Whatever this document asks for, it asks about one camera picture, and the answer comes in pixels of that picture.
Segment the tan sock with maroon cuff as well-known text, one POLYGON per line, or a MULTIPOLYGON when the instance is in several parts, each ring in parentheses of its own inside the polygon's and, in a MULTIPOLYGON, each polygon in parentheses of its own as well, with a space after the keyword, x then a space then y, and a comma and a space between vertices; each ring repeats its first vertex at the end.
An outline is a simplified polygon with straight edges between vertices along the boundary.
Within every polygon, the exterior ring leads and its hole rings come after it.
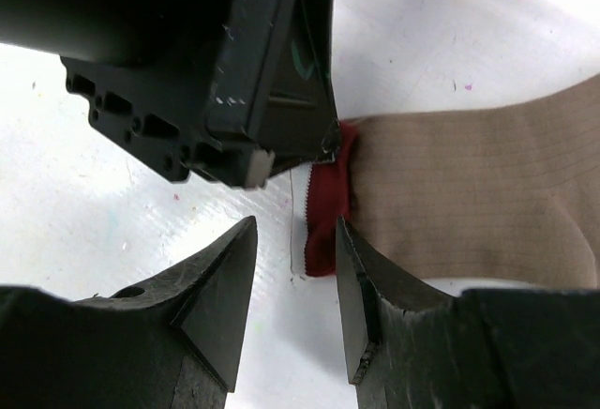
POLYGON ((338 218, 426 279, 599 285, 599 80, 495 109, 384 114, 341 124, 308 170, 310 277, 336 270, 338 218))

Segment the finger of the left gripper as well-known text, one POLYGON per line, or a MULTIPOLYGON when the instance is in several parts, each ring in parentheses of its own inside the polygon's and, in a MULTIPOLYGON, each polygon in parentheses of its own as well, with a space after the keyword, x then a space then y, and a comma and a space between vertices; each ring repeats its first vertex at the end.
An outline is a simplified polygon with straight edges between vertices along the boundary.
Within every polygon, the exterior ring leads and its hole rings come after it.
POLYGON ((331 78, 334 0, 277 0, 247 131, 268 176, 330 162, 341 147, 331 78))

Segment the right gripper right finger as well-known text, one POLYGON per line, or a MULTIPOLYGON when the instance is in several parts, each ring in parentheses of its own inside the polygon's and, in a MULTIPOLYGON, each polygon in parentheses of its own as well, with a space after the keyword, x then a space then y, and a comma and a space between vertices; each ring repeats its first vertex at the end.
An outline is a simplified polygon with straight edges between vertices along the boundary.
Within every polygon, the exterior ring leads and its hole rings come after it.
POLYGON ((446 294, 336 228, 349 382, 362 408, 595 408, 599 294, 446 294))

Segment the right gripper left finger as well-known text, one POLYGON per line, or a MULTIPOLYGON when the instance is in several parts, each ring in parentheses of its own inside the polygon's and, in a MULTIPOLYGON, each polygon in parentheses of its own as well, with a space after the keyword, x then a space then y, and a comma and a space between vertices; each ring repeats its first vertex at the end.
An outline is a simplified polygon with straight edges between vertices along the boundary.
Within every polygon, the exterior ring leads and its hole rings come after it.
POLYGON ((5 408, 221 408, 235 389, 257 254, 247 217, 109 297, 1 290, 5 408))

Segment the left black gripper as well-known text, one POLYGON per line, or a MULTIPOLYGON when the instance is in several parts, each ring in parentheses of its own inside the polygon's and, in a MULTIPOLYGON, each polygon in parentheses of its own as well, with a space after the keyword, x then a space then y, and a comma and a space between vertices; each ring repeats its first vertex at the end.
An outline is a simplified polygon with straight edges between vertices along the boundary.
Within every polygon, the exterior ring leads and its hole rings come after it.
POLYGON ((172 182, 263 186, 256 92, 277 0, 1 0, 1 39, 57 54, 89 123, 172 182))

